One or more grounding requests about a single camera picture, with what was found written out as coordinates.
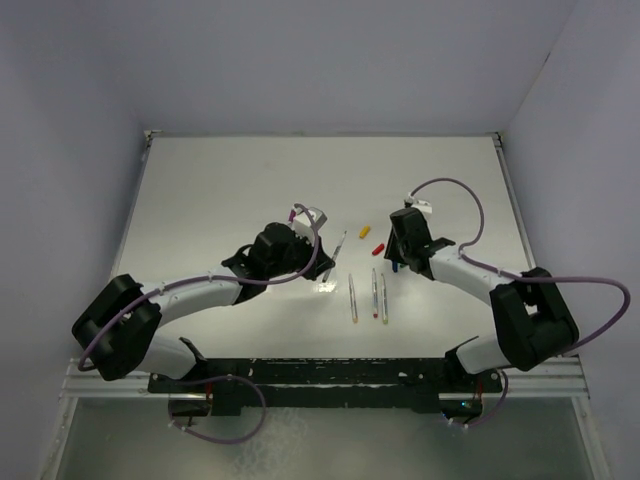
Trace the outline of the blue-end marker pen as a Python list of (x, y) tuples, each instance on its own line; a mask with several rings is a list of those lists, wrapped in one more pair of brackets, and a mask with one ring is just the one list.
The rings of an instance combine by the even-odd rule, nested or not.
[(330, 267), (330, 268), (329, 268), (329, 269), (328, 269), (328, 270), (323, 274), (323, 277), (322, 277), (322, 283), (327, 283), (327, 281), (328, 281), (328, 279), (329, 279), (329, 276), (330, 276), (330, 274), (331, 274), (331, 270), (336, 266), (336, 264), (337, 264), (337, 257), (339, 256), (339, 254), (340, 254), (340, 252), (341, 252), (341, 249), (342, 249), (342, 246), (343, 246), (344, 241), (345, 241), (345, 239), (346, 239), (347, 233), (348, 233), (348, 232), (347, 232), (347, 230), (345, 230), (345, 231), (343, 232), (343, 234), (342, 234), (342, 236), (341, 236), (340, 241), (339, 241), (339, 242), (338, 242), (338, 244), (336, 245), (336, 247), (335, 247), (335, 249), (334, 249), (334, 251), (333, 251), (333, 253), (332, 253), (332, 256), (331, 256), (331, 260), (332, 260), (332, 262), (333, 262), (333, 266), (332, 266), (332, 267)]

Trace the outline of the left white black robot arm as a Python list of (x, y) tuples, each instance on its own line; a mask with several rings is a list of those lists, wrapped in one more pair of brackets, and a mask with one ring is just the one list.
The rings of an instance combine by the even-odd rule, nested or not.
[(129, 274), (118, 275), (72, 327), (83, 349), (78, 369), (96, 370), (105, 381), (142, 371), (194, 392), (205, 382), (206, 359), (188, 338), (161, 335), (163, 326), (247, 302), (270, 285), (297, 278), (313, 281), (334, 265), (318, 232), (304, 236), (290, 225), (270, 223), (253, 243), (199, 276), (143, 284)]

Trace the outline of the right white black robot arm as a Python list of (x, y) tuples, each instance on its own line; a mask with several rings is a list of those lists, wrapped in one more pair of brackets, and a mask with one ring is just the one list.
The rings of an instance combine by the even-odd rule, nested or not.
[(431, 281), (448, 284), (491, 308), (494, 332), (472, 338), (445, 354), (445, 380), (467, 391), (480, 373), (497, 368), (529, 371), (579, 339), (578, 326), (550, 273), (542, 268), (514, 279), (462, 258), (456, 244), (435, 239), (425, 214), (407, 207), (390, 214), (385, 258)]

